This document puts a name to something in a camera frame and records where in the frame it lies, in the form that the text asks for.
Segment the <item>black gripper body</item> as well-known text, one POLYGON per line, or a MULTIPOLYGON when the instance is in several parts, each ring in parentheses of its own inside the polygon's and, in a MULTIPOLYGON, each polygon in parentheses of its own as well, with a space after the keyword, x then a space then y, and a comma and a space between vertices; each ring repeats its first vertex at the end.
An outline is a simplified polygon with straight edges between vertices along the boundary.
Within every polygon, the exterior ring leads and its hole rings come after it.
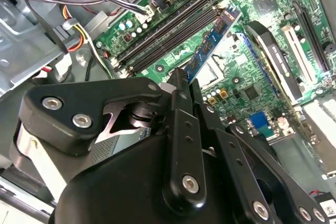
POLYGON ((187 215, 174 212, 162 193, 166 139, 142 140, 74 177, 61 194, 53 223, 250 223, 217 159, 203 154, 207 198, 187 215))

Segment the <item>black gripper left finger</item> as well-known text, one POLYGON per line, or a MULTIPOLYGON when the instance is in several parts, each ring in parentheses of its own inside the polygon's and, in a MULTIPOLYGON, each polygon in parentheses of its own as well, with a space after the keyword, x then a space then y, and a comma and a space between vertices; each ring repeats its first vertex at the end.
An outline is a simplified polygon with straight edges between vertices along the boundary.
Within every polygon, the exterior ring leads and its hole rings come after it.
POLYGON ((180 70, 161 86, 145 77, 37 86, 20 105, 18 150, 58 205, 82 171, 142 140, 162 137, 163 198, 174 212, 187 215, 207 198, 199 124, 180 70))

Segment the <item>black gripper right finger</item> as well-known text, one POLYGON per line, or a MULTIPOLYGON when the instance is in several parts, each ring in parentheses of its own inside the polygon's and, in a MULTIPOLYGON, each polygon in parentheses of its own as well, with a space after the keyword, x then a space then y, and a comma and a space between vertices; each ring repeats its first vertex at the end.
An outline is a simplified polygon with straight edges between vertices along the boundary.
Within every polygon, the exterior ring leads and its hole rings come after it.
POLYGON ((197 80, 190 84, 203 145, 212 147, 227 183, 236 223, 329 223, 315 202, 256 139, 239 124, 224 127, 218 113, 203 102, 197 80))

